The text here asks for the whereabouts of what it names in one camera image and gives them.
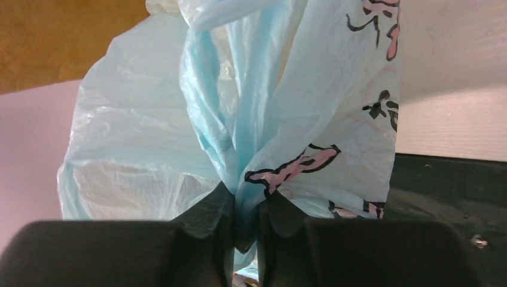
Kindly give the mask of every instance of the white wall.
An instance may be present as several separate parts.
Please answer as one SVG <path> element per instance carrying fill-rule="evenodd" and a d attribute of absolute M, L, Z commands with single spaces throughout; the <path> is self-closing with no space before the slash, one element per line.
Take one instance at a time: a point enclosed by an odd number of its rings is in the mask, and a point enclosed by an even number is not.
<path fill-rule="evenodd" d="M 28 222 L 58 219 L 56 172 L 79 81 L 0 96 L 0 251 Z"/>
<path fill-rule="evenodd" d="M 401 9 L 397 152 L 507 161 L 507 1 Z"/>

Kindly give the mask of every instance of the wooden surface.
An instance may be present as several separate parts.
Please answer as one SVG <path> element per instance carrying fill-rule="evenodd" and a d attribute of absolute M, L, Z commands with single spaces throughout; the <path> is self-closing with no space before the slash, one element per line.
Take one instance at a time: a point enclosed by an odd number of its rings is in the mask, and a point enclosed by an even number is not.
<path fill-rule="evenodd" d="M 0 94 L 84 77 L 144 0 L 0 1 Z"/>

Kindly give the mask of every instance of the dark green surface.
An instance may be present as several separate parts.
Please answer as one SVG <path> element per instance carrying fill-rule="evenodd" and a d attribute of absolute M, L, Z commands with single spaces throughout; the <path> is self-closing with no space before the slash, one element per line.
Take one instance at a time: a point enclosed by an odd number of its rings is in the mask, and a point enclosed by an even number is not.
<path fill-rule="evenodd" d="M 397 154 L 385 211 L 452 225 L 481 278 L 507 286 L 507 163 Z M 486 247 L 471 243 L 476 234 Z"/>

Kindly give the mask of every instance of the plastic bag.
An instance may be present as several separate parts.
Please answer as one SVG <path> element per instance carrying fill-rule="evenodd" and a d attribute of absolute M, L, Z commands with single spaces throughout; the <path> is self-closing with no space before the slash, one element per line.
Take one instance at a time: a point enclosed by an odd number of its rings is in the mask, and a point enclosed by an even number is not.
<path fill-rule="evenodd" d="M 58 176 L 64 218 L 169 220 L 220 180 L 246 245 L 274 190 L 313 216 L 381 218 L 399 2 L 179 6 L 183 19 L 160 13 L 116 37 L 83 79 Z M 236 253 L 235 269 L 254 255 Z"/>
<path fill-rule="evenodd" d="M 213 26 L 189 30 L 180 85 L 201 146 L 236 195 L 241 227 L 276 189 L 312 215 L 381 218 L 398 120 L 398 16 L 398 1 L 285 0 L 227 24 L 234 115 L 221 111 Z"/>

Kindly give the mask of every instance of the printed pattern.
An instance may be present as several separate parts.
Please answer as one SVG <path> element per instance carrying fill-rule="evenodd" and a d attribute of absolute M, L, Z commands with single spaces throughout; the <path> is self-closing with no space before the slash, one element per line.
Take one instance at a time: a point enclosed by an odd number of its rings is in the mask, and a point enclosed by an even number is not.
<path fill-rule="evenodd" d="M 256 172 L 246 172 L 245 181 L 253 184 L 263 184 L 265 186 L 264 196 L 267 198 L 285 181 L 294 178 L 300 173 L 312 173 L 323 169 L 341 152 L 336 145 L 331 145 L 329 148 L 321 148 L 310 144 L 309 148 L 318 152 L 313 155 L 304 155 L 305 149 L 297 158 L 282 164 L 277 169 L 261 169 Z"/>
<path fill-rule="evenodd" d="M 347 14 L 347 27 L 352 32 L 357 32 L 365 29 L 370 24 L 373 24 L 377 32 L 377 39 L 375 45 L 378 48 L 380 42 L 380 28 L 378 26 L 379 17 L 387 17 L 391 19 L 396 13 L 396 23 L 389 29 L 386 36 L 391 40 L 386 52 L 386 60 L 392 61 L 398 53 L 398 37 L 399 37 L 399 0 L 361 0 L 363 3 L 363 12 L 366 16 L 372 15 L 371 19 L 363 25 L 355 26 L 352 24 L 350 16 Z"/>
<path fill-rule="evenodd" d="M 372 119 L 376 119 L 379 115 L 382 115 L 384 118 L 387 117 L 386 112 L 382 109 L 382 103 L 385 102 L 385 106 L 389 108 L 387 113 L 389 114 L 391 127 L 395 132 L 398 131 L 398 111 L 399 106 L 397 103 L 392 100 L 388 100 L 391 97 L 391 94 L 388 90 L 383 90 L 380 92 L 378 96 L 378 101 L 371 106 L 364 106 L 363 111 L 369 110 L 369 115 Z"/>
<path fill-rule="evenodd" d="M 377 219 L 384 217 L 385 202 L 369 202 L 363 200 L 363 211 L 375 216 Z M 338 219 L 366 219 L 348 209 L 337 206 L 334 202 L 329 201 L 329 211 Z"/>

